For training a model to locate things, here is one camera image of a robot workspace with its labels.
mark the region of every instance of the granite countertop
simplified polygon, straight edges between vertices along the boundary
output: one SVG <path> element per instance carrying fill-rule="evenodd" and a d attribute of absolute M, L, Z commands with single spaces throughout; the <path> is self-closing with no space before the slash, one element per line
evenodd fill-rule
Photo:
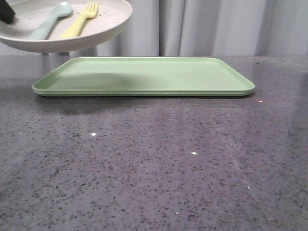
<path fill-rule="evenodd" d="M 0 56 L 0 231 L 306 231 L 308 57 L 219 57 L 248 97 L 47 98 Z"/>

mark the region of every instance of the spoon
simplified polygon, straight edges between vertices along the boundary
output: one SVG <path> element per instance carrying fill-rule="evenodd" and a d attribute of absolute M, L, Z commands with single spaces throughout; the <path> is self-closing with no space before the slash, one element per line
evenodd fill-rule
<path fill-rule="evenodd" d="M 49 17 L 28 37 L 29 40 L 45 40 L 58 18 L 69 16 L 73 12 L 68 2 L 61 2 L 54 7 Z"/>

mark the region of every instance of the green tray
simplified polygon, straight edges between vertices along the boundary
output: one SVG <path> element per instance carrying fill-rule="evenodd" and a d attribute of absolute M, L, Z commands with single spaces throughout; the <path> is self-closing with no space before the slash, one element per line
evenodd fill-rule
<path fill-rule="evenodd" d="M 220 59 L 74 58 L 32 85 L 42 96 L 244 96 L 255 85 Z"/>

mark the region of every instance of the dark speck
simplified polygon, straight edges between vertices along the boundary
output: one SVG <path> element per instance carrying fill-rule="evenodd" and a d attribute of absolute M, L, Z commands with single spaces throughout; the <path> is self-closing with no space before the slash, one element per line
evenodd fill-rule
<path fill-rule="evenodd" d="M 196 220 L 196 215 L 189 215 L 187 220 Z"/>

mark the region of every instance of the white curtain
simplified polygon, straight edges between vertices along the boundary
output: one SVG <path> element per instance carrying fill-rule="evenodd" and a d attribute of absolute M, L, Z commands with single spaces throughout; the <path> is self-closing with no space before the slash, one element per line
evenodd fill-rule
<path fill-rule="evenodd" d="M 128 2 L 133 15 L 125 31 L 70 55 L 308 55 L 308 0 Z M 0 44 L 0 54 L 41 55 L 4 44 Z"/>

